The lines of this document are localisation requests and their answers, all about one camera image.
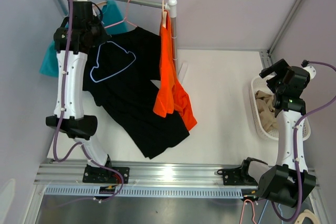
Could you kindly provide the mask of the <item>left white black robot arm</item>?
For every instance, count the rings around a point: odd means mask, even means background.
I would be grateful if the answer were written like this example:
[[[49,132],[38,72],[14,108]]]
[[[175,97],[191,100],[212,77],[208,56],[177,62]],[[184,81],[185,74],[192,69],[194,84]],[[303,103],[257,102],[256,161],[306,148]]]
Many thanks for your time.
[[[58,91],[54,113],[46,117],[46,125],[55,129],[52,149],[55,161],[65,161],[74,150],[71,147],[63,158],[57,155],[58,136],[64,133],[74,141],[74,147],[82,149],[88,165],[96,167],[95,177],[106,183],[113,176],[113,169],[107,166],[109,155],[95,138],[97,117],[86,115],[82,102],[89,50],[108,37],[101,24],[103,15],[94,14],[93,6],[90,1],[69,2],[69,15],[54,33]]]

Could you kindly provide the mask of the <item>pink wire hanger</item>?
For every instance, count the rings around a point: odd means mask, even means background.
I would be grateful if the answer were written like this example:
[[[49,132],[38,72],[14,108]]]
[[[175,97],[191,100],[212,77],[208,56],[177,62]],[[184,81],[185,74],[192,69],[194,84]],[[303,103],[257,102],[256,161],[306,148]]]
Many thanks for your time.
[[[128,20],[129,7],[130,7],[130,3],[131,3],[131,1],[132,1],[132,0],[128,0],[128,1],[127,1],[127,6],[126,6],[126,9],[125,9],[125,15],[124,15],[123,20],[121,20],[121,21],[119,21],[119,22],[116,22],[116,23],[114,23],[114,24],[105,26],[105,28],[114,27],[114,26],[117,26],[117,25],[122,24],[122,23],[127,23],[127,24],[129,24],[129,25],[131,25],[131,26],[133,26],[133,27],[137,27],[136,24],[134,24],[134,23],[132,23],[132,22],[130,22],[130,21]]]

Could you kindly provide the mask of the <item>black t shirt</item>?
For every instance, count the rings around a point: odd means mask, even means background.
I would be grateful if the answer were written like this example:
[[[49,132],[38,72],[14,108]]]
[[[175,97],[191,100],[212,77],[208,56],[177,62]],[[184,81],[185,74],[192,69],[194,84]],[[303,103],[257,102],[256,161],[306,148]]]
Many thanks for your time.
[[[126,71],[106,81],[94,83],[89,77],[98,47],[89,51],[85,65],[83,90],[101,106],[132,138],[141,153],[150,159],[173,148],[189,136],[178,112],[161,117],[153,112],[159,80],[160,36],[137,27],[126,33],[112,35],[123,48],[134,52],[136,62]]]

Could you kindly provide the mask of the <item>beige t shirt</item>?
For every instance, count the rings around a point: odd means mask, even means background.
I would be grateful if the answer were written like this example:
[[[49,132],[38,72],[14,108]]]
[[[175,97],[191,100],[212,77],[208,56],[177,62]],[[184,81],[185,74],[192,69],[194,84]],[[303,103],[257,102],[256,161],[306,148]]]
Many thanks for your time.
[[[255,101],[262,128],[268,133],[278,129],[275,118],[275,108],[273,107],[274,96],[261,90],[255,93]]]

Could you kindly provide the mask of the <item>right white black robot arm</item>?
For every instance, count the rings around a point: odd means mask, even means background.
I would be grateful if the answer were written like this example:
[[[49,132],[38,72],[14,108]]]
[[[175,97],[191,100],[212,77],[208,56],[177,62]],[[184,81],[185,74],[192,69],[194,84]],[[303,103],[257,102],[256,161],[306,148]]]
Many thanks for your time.
[[[258,198],[288,207],[299,207],[316,186],[316,178],[308,173],[303,151],[303,126],[306,103],[300,97],[313,73],[307,67],[290,66],[284,59],[259,74],[267,80],[274,95],[273,107],[278,123],[278,154],[273,167],[248,157],[242,162],[239,179],[244,184],[257,183]]]

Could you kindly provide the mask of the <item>light blue wire hanger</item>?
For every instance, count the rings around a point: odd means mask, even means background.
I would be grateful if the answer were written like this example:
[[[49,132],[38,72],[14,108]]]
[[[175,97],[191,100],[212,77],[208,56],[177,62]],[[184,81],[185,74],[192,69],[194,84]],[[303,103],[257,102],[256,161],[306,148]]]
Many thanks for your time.
[[[101,44],[89,68],[89,77],[94,83],[113,78],[129,69],[137,60],[134,52],[127,50],[114,41]]]

